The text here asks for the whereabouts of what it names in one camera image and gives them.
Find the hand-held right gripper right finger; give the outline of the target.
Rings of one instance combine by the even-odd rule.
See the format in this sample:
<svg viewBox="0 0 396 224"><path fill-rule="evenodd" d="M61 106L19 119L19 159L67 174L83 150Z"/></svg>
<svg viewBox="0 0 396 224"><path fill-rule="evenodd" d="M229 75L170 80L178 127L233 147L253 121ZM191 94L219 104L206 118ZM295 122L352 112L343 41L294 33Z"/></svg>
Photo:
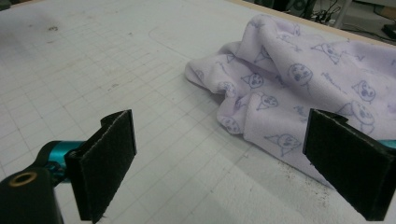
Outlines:
<svg viewBox="0 0 396 224"><path fill-rule="evenodd" d="M303 153L366 220L383 221L396 191L396 139L374 140L332 112L309 112Z"/></svg>

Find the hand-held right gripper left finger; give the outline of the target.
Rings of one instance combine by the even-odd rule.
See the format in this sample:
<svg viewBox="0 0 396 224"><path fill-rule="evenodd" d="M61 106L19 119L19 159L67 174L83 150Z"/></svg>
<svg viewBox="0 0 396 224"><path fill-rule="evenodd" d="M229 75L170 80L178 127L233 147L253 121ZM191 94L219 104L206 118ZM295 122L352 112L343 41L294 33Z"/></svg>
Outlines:
<svg viewBox="0 0 396 224"><path fill-rule="evenodd" d="M82 220L98 222L113 200L134 156L130 109L101 119L101 128L65 156L68 177Z"/></svg>

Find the lilac cat print towel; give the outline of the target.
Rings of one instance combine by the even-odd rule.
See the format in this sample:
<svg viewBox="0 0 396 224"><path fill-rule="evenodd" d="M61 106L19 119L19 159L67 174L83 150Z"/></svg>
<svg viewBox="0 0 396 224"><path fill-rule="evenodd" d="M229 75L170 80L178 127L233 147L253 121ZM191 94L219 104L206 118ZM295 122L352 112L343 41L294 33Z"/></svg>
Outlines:
<svg viewBox="0 0 396 224"><path fill-rule="evenodd" d="M396 138L396 49L330 42L275 17L252 18L238 42L190 61L186 78L224 95L219 123L319 182L303 153L312 108L374 139Z"/></svg>

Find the black computer tower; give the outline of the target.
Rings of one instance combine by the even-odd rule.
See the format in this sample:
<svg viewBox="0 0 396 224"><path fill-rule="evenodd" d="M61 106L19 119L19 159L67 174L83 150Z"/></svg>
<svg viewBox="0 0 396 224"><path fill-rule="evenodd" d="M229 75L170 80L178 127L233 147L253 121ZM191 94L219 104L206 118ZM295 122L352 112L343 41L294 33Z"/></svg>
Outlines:
<svg viewBox="0 0 396 224"><path fill-rule="evenodd" d="M253 0L256 5L304 19L310 18L316 2L317 0Z"/></svg>

